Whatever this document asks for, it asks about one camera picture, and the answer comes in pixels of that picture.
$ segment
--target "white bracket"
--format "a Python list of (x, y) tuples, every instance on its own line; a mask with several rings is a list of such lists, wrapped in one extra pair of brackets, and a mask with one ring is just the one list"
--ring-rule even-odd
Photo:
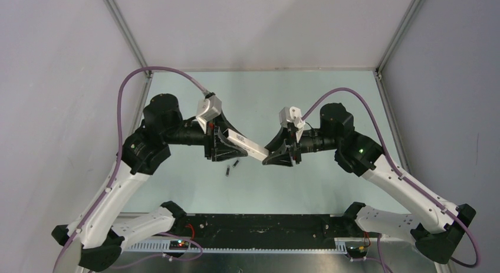
[(365, 206), (356, 215), (356, 224), (365, 232), (384, 233), (393, 238), (415, 243), (410, 231), (420, 223), (414, 215), (397, 214)]
[(293, 123), (298, 129), (295, 133), (297, 142), (302, 137), (305, 122), (302, 120), (302, 112), (297, 107), (285, 107), (279, 112), (279, 123), (282, 127), (288, 127), (288, 123)]
[(196, 110), (196, 120), (206, 133), (206, 124), (222, 113), (222, 101), (217, 96), (212, 95), (209, 98), (198, 102)]

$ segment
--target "red wire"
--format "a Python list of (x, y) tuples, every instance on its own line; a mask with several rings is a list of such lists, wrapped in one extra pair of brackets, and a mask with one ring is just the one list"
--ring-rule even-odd
[(369, 247), (371, 245), (371, 240), (370, 240), (370, 235), (367, 232), (363, 233), (363, 236), (368, 239), (369, 244), (366, 247)]
[(193, 228), (193, 225), (187, 224), (186, 228), (190, 228), (191, 229), (191, 239), (194, 239), (195, 238), (195, 229)]

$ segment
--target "white cable clip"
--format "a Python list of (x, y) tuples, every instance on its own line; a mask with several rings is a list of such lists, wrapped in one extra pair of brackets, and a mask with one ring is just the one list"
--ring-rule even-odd
[(405, 170), (402, 170), (402, 171), (401, 171), (401, 176), (398, 176), (398, 178), (399, 178), (400, 180), (403, 180), (403, 177), (407, 177), (406, 175), (408, 175), (408, 172), (406, 172)]

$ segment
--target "light gray surface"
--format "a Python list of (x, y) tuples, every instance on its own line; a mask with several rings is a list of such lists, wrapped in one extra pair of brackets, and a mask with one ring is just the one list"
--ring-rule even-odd
[[(383, 71), (415, 177), (478, 211), (471, 230), (483, 265), (474, 272), (498, 270), (499, 4), (426, 0)], [(467, 238), (455, 256), (473, 262)]]
[[(369, 257), (378, 258), (376, 243), (370, 248)], [(436, 272), (434, 263), (405, 242), (383, 242), (382, 250), (386, 264), (394, 273)], [(116, 265), (129, 264), (148, 253), (125, 252)], [(166, 258), (153, 258), (127, 269), (104, 271), (106, 273), (134, 272), (199, 272), (199, 273), (381, 273), (380, 264), (374, 261), (351, 263), (339, 254), (204, 254), (189, 262), (173, 261)]]
[[(138, 67), (102, 0), (0, 0), (1, 272), (52, 272), (117, 150), (116, 96)], [(123, 99), (129, 131), (143, 76)]]
[(375, 68), (411, 0), (116, 0), (149, 64)]
[[(280, 129), (278, 113), (296, 106), (305, 113), (318, 98), (336, 87), (350, 87), (373, 109), (391, 154), (396, 156), (377, 85), (370, 71), (269, 71), (190, 73), (222, 100), (228, 120), (246, 137), (266, 145)], [(202, 94), (183, 77), (155, 73), (149, 100), (172, 93), (188, 118)], [(376, 138), (363, 105), (349, 93), (337, 93), (323, 104), (342, 102), (354, 115), (356, 130)], [(307, 121), (319, 127), (319, 110)], [(244, 157), (229, 177), (228, 162), (204, 158), (201, 146), (171, 146), (172, 156), (139, 189), (123, 212), (150, 212), (173, 200), (188, 213), (343, 213), (354, 201), (398, 213), (407, 210), (377, 186), (342, 170), (334, 151), (304, 154), (299, 165), (263, 166)]]

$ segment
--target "purple cable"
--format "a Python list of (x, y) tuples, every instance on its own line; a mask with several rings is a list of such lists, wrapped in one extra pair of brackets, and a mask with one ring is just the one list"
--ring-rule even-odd
[(155, 258), (155, 257), (169, 257), (169, 259), (173, 259), (173, 260), (178, 260), (178, 261), (191, 261), (191, 260), (195, 260), (197, 258), (199, 258), (200, 256), (203, 255), (203, 248), (196, 242), (190, 240), (190, 239), (183, 239), (179, 236), (175, 236), (175, 235), (172, 235), (171, 233), (159, 233), (159, 235), (163, 235), (163, 236), (169, 236), (169, 237), (172, 237), (172, 238), (175, 238), (175, 239), (181, 239), (183, 241), (188, 241), (194, 245), (196, 245), (197, 248), (200, 249), (200, 253), (197, 255), (197, 256), (194, 256), (194, 257), (190, 257), (190, 258), (178, 258), (178, 257), (173, 257), (173, 256), (170, 256), (168, 254), (165, 254), (165, 256), (163, 256), (163, 254), (151, 254), (151, 255), (148, 255), (146, 257), (143, 257), (139, 260), (136, 260), (134, 262), (132, 262), (131, 264), (127, 264), (127, 265), (120, 265), (120, 266), (110, 266), (111, 269), (125, 269), (125, 268), (129, 268), (129, 267), (132, 267), (134, 265), (137, 265), (145, 260), (148, 260), (150, 258)]
[[(169, 67), (144, 67), (144, 68), (138, 68), (135, 71), (131, 72), (127, 77), (123, 80), (121, 83), (120, 89), (118, 91), (118, 106), (117, 106), (117, 124), (118, 124), (118, 155), (116, 157), (116, 165), (114, 166), (113, 174), (111, 175), (111, 178), (108, 181), (108, 184), (106, 185), (106, 188), (110, 188), (111, 185), (113, 184), (113, 180), (116, 177), (116, 174), (118, 173), (118, 169), (120, 168), (120, 162), (121, 162), (121, 155), (123, 153), (123, 133), (121, 130), (121, 97), (123, 95), (123, 88), (125, 88), (125, 85), (129, 82), (129, 80), (136, 74), (142, 73), (144, 71), (170, 71), (176, 74), (180, 74), (183, 77), (187, 78), (190, 80), (198, 89), (201, 90), (203, 95), (209, 94), (209, 91), (204, 88), (199, 82), (197, 82), (193, 77), (191, 77), (189, 74), (184, 73), (183, 71), (176, 70), (174, 68), (169, 68)], [(85, 224), (87, 221), (88, 217), (94, 212), (94, 210), (97, 208), (99, 203), (103, 200), (104, 196), (106, 195), (106, 191), (102, 191), (99, 197), (96, 199), (96, 201), (92, 204), (88, 212), (83, 216), (81, 219), (80, 223), (78, 223), (76, 229), (81, 229), (81, 227)], [(54, 268), (52, 271), (55, 271), (55, 267), (59, 263), (59, 260), (61, 259), (62, 255), (66, 252), (66, 250), (70, 247), (71, 243), (73, 242), (75, 236), (77, 235), (76, 231), (73, 232), (68, 239), (68, 241), (64, 244), (64, 246), (61, 249), (61, 252), (57, 256), (57, 259), (55, 260)]]
[[(375, 261), (376, 263), (378, 264), (382, 264), (382, 262), (380, 260), (378, 260), (377, 258), (373, 258), (373, 257), (367, 257), (367, 258), (352, 258), (349, 254), (347, 254), (347, 257), (349, 259), (351, 259), (353, 262), (359, 262), (359, 261)], [(390, 269), (389, 266), (385, 265), (386, 266), (386, 269), (389, 271), (389, 273), (394, 273), (392, 271), (392, 269)]]
[(379, 250), (379, 258), (380, 258), (380, 264), (382, 264), (382, 269), (384, 269), (384, 273), (387, 273), (387, 265), (384, 262), (384, 256), (382, 256), (382, 250), (380, 248), (380, 239), (382, 238), (382, 234), (380, 233), (379, 236), (377, 237), (377, 249)]
[[(330, 90), (329, 92), (325, 93), (323, 96), (321, 96), (320, 99), (318, 99), (318, 101), (316, 101), (312, 107), (304, 114), (304, 116), (302, 117), (303, 120), (305, 120), (312, 112), (313, 110), (318, 107), (318, 105), (320, 105), (320, 103), (325, 100), (325, 98), (327, 98), (329, 95), (335, 93), (335, 92), (339, 92), (339, 91), (347, 91), (347, 92), (350, 92), (352, 94), (354, 94), (362, 103), (363, 103), (363, 106), (364, 108), (366, 109), (366, 111), (368, 112), (368, 114), (370, 115), (370, 119), (371, 119), (371, 122), (373, 123), (373, 126), (375, 127), (375, 131), (377, 132), (377, 136), (380, 140), (380, 145), (382, 145), (382, 148), (384, 150), (384, 155), (385, 157), (387, 158), (387, 161), (389, 163), (389, 165), (392, 167), (392, 169), (396, 172), (396, 174), (398, 175), (398, 177), (402, 177), (403, 176), (403, 173), (399, 170), (399, 168), (396, 167), (396, 164), (394, 163), (394, 161), (392, 161), (390, 155), (389, 155), (389, 151), (387, 150), (387, 146), (386, 146), (386, 143), (384, 142), (384, 138), (382, 138), (382, 134), (380, 132), (380, 129), (379, 129), (379, 125), (377, 124), (377, 121), (375, 120), (375, 117), (373, 116), (373, 113), (371, 112), (371, 109), (370, 107), (368, 106), (368, 104), (366, 103), (366, 101), (362, 98), (361, 95), (359, 95), (359, 93), (357, 93), (356, 91), (350, 89), (350, 88), (347, 88), (347, 87), (340, 87), (340, 88), (335, 88), (333, 90)], [(410, 186), (412, 186), (414, 189), (416, 189), (418, 192), (420, 192), (423, 196), (425, 196), (426, 198), (428, 198), (430, 201), (432, 201), (437, 207), (439, 207), (441, 210), (445, 211), (445, 213), (450, 216), (458, 225), (460, 225), (460, 227), (462, 227), (462, 229), (465, 231), (465, 233), (467, 234), (467, 236), (469, 237), (469, 239), (471, 240), (472, 242), (472, 246), (474, 247), (474, 251), (476, 253), (476, 262), (474, 262), (474, 264), (467, 264), (467, 263), (463, 263), (462, 261), (460, 260), (457, 260), (453, 257), (451, 257), (451, 260), (463, 267), (467, 267), (467, 268), (475, 268), (475, 267), (478, 267), (479, 264), (481, 263), (481, 253), (479, 252), (479, 245), (478, 245), (478, 242), (476, 240), (476, 238), (472, 235), (472, 232), (469, 230), (469, 228), (467, 228), (467, 226), (465, 226), (465, 224), (460, 221), (460, 219), (458, 219), (457, 216), (455, 216), (455, 214), (453, 214), (452, 212), (450, 212), (449, 210), (446, 209), (446, 207), (444, 205), (442, 205), (438, 200), (436, 200), (435, 198), (433, 198), (430, 194), (428, 194), (425, 190), (423, 190), (421, 187), (419, 187), (417, 184), (413, 183), (410, 179), (408, 179), (406, 176), (403, 176), (402, 178), (405, 182), (407, 182)]]

